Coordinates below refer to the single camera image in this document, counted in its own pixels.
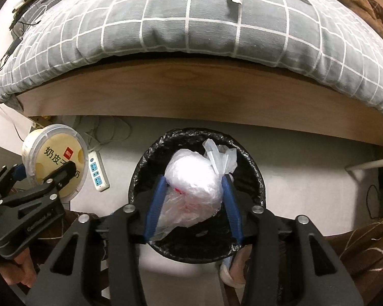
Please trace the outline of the person's left hand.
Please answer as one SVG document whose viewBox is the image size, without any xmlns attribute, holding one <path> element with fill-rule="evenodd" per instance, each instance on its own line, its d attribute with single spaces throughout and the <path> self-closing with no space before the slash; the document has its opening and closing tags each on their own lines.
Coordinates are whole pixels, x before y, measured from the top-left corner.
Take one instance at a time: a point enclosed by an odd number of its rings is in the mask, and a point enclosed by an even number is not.
<svg viewBox="0 0 383 306">
<path fill-rule="evenodd" d="M 0 274 L 10 286 L 20 283 L 31 288 L 37 280 L 37 273 L 29 248 L 24 249 L 13 260 L 0 258 Z"/>
</svg>

